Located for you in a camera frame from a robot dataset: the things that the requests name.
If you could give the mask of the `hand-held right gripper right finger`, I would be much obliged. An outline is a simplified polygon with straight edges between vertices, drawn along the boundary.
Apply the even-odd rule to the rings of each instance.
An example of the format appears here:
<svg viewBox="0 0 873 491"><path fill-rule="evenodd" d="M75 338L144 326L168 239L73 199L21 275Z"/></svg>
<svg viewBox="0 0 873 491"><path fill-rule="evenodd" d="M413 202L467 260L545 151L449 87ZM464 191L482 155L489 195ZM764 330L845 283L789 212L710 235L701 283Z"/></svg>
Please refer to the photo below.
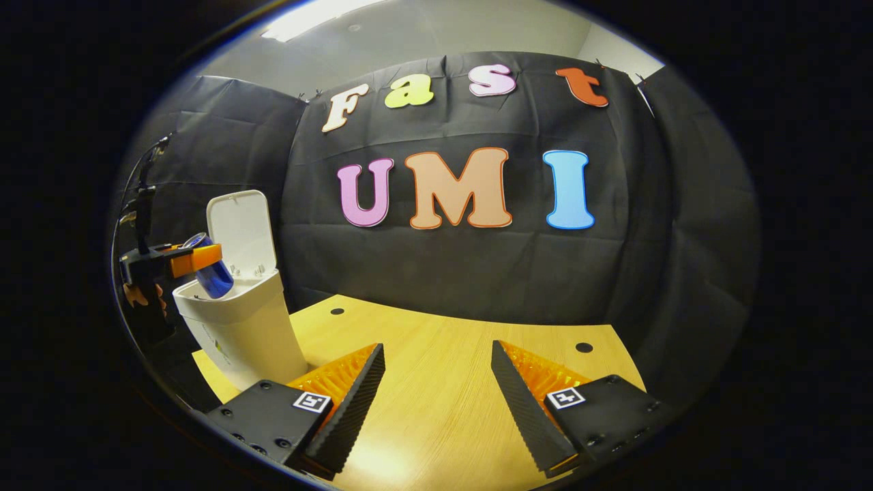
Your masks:
<svg viewBox="0 0 873 491"><path fill-rule="evenodd" d="M620 460L667 426L672 408L618 375L589 379L512 343L490 369L537 469L548 477Z"/></svg>

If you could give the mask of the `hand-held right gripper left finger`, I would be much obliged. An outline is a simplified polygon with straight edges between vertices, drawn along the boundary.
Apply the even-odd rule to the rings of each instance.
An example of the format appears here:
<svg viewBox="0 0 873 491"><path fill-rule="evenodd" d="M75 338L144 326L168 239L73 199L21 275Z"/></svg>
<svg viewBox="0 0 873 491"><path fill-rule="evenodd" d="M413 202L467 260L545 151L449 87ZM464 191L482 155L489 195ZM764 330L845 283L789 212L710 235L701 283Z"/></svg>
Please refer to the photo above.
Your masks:
<svg viewBox="0 0 873 491"><path fill-rule="evenodd" d="M292 383L259 380L207 419L280 465L341 473L385 373L383 343L331 361Z"/></svg>

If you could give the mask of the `blue pop can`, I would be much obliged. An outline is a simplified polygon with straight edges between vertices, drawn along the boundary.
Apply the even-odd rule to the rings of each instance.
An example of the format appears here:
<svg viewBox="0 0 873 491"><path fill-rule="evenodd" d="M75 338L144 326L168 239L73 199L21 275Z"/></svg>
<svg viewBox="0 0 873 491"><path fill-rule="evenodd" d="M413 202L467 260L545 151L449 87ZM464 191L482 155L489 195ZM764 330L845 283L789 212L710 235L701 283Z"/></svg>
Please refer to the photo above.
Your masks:
<svg viewBox="0 0 873 491"><path fill-rule="evenodd" d="M201 232L194 234L185 241L181 247L199 248L200 246L213 245L213 243L214 242L206 232ZM205 289L207 295L212 299L219 299L222 296L227 295L227 293L231 291L231 287L234 285L234 279L222 260L211 267L197 271L194 273L194 276L196 276L196 279L203 289Z"/></svg>

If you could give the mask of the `white desktop garbage bin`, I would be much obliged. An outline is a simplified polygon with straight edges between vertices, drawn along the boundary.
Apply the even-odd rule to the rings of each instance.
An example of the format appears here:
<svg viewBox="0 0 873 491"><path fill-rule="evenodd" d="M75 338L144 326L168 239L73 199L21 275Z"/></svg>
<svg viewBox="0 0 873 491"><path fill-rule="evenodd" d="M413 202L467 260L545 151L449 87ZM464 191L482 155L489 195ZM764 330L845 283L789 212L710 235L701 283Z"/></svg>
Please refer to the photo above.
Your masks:
<svg viewBox="0 0 873 491"><path fill-rule="evenodd" d="M233 284L218 299L198 280L173 291L200 348L236 388L289 383L308 372L293 332L273 244L266 196L246 190L206 207L207 233L222 248Z"/></svg>

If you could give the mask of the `wooden desktop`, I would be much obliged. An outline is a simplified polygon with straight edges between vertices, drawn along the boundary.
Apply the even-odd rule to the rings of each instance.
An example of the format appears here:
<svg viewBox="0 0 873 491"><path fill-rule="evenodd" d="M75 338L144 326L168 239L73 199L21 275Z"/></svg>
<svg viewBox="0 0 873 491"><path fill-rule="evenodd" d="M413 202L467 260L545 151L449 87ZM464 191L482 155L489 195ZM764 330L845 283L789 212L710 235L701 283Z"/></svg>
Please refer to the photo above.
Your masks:
<svg viewBox="0 0 873 491"><path fill-rule="evenodd" d="M490 367L511 343L589 379L645 388L608 325L522 325L400 310L334 295L290 316L312 368L381 343L386 369L342 472L344 491L527 491L537 469Z"/></svg>

